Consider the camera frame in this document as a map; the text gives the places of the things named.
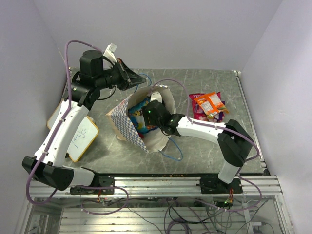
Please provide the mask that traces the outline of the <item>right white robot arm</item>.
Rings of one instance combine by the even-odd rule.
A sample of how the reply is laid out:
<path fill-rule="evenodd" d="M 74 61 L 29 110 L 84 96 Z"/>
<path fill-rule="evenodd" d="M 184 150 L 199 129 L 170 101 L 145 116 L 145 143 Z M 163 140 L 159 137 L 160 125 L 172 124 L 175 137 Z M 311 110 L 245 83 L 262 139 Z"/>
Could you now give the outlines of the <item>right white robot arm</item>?
<path fill-rule="evenodd" d="M 170 114 L 165 106 L 153 100 L 142 108 L 144 121 L 157 126 L 166 135 L 196 137 L 219 145 L 224 163 L 215 180 L 216 189 L 225 193 L 244 165 L 254 141 L 236 120 L 227 123 L 208 123 L 183 114 Z"/>

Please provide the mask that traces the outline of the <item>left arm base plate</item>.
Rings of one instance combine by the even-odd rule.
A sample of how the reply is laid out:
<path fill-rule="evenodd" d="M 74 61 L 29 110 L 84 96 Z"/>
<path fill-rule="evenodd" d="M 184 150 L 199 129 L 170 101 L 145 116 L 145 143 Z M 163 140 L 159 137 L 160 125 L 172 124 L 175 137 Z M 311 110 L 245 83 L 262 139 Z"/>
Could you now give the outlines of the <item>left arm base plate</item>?
<path fill-rule="evenodd" d="M 90 188 L 74 186 L 70 188 L 71 195 L 98 195 L 99 192 L 104 195 L 114 193 L 115 179 L 111 175 L 96 175 Z"/>

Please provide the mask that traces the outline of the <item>orange snack packet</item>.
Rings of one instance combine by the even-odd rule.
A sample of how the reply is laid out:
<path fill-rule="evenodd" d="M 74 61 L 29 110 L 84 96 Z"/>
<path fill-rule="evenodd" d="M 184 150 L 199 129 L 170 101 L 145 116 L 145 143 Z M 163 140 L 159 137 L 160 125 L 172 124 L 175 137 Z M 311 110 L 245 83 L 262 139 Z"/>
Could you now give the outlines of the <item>orange snack packet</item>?
<path fill-rule="evenodd" d="M 225 104 L 221 101 L 216 92 L 198 96 L 194 101 L 199 105 L 207 117 L 213 117 L 219 112 L 229 113 Z"/>

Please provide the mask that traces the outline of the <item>purple snack packet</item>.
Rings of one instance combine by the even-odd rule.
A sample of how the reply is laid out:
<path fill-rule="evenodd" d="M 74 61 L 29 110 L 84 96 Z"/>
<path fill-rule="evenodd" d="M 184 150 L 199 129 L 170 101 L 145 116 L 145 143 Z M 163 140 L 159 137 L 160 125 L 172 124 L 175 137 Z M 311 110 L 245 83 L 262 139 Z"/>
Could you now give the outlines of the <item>purple snack packet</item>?
<path fill-rule="evenodd" d="M 213 117 L 207 117 L 209 122 L 223 122 L 224 120 L 224 113 L 223 112 L 219 112 L 218 114 L 214 115 Z"/>

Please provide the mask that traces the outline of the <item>red chips bag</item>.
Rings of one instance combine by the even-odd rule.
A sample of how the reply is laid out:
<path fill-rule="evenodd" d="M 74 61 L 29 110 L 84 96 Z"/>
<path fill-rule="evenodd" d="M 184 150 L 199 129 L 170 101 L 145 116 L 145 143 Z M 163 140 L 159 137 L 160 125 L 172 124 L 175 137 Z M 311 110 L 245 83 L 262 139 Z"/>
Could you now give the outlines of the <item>red chips bag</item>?
<path fill-rule="evenodd" d="M 189 95 L 192 101 L 194 118 L 208 122 L 222 122 L 229 111 L 225 101 L 221 100 L 221 92 L 194 93 Z"/>

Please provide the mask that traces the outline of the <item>blue snack bag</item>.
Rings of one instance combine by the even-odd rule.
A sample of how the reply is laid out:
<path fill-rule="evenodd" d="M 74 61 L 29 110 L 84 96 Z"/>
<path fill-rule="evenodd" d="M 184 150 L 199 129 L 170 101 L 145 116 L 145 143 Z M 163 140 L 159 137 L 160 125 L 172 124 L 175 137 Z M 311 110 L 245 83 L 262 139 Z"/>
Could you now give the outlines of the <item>blue snack bag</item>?
<path fill-rule="evenodd" d="M 139 134 L 146 134 L 149 131 L 152 131 L 158 128 L 155 125 L 145 124 L 142 108 L 145 107 L 147 104 L 149 104 L 149 102 L 150 102 L 150 98 L 147 97 L 143 101 L 141 101 L 140 103 L 136 104 L 135 106 L 131 107 L 128 110 L 128 116 Z"/>

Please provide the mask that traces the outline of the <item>blue checkered paper bag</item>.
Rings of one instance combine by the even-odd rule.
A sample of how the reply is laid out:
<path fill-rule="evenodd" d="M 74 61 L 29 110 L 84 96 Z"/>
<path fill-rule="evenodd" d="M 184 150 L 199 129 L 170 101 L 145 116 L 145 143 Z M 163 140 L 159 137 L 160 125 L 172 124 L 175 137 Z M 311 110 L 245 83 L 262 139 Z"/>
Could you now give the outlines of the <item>blue checkered paper bag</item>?
<path fill-rule="evenodd" d="M 174 97 L 169 86 L 158 83 L 137 89 L 106 114 L 118 139 L 130 142 L 148 154 L 161 152 L 170 141 L 170 137 L 159 127 L 146 134 L 139 134 L 128 116 L 128 110 L 147 98 L 153 91 L 161 93 L 162 103 L 170 114 L 176 112 Z"/>

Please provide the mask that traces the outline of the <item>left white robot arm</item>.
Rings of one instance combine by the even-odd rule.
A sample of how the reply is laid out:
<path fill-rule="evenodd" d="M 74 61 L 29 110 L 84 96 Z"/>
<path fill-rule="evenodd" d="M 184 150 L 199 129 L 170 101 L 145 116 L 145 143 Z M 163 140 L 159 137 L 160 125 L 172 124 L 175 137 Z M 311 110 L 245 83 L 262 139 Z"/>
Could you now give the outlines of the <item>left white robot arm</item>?
<path fill-rule="evenodd" d="M 99 189 L 96 172 L 63 165 L 72 138 L 99 99 L 102 89 L 118 88 L 124 91 L 146 81 L 120 58 L 109 59 L 97 50 L 85 51 L 79 62 L 80 70 L 70 78 L 58 119 L 36 153 L 22 161 L 23 168 L 29 173 L 27 189 L 34 179 L 60 191 L 70 186 L 82 186 L 87 193 L 95 193 Z"/>

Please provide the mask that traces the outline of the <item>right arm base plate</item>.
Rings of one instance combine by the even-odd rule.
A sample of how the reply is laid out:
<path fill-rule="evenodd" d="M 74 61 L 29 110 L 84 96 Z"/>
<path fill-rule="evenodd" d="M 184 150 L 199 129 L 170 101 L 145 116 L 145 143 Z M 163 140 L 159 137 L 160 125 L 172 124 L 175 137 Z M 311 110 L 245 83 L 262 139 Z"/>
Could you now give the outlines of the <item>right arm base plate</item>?
<path fill-rule="evenodd" d="M 234 194 L 243 193 L 241 180 L 234 178 L 230 184 L 221 181 L 217 174 L 207 174 L 202 176 L 196 184 L 201 189 L 202 194 Z"/>

